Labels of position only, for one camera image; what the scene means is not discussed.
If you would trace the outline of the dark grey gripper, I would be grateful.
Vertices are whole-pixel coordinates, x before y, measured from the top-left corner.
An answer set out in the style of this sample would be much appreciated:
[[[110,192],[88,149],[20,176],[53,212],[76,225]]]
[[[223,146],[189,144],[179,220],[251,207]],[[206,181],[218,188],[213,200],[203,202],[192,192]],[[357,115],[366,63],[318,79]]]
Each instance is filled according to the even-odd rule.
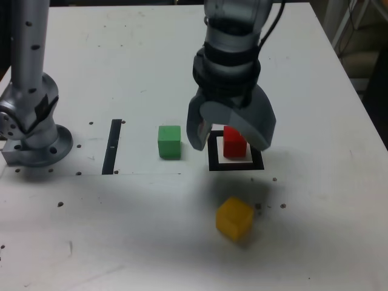
[[[265,151],[272,142],[276,117],[258,85],[242,90],[199,87],[189,102],[186,122],[186,134],[195,150],[204,149],[212,124],[234,128],[256,150]]]

